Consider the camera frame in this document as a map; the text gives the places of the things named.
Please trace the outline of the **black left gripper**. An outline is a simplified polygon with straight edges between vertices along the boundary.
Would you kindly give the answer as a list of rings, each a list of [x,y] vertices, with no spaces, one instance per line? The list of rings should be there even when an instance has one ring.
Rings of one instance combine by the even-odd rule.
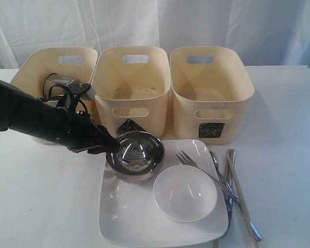
[[[107,128],[94,125],[86,111],[77,111],[63,132],[59,135],[59,144],[68,150],[88,154],[117,153],[119,142],[113,138]]]

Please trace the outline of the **black covered left robot arm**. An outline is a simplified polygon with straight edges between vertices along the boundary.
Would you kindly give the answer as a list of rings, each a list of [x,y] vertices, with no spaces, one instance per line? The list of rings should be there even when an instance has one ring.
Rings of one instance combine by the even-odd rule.
[[[76,94],[70,87],[65,90],[56,107],[46,104],[45,99],[34,98],[17,87],[0,80],[0,132],[12,129],[54,144],[65,146],[78,153],[116,153],[120,143],[106,127],[95,126],[88,111],[76,112],[81,96],[91,89],[86,86]]]

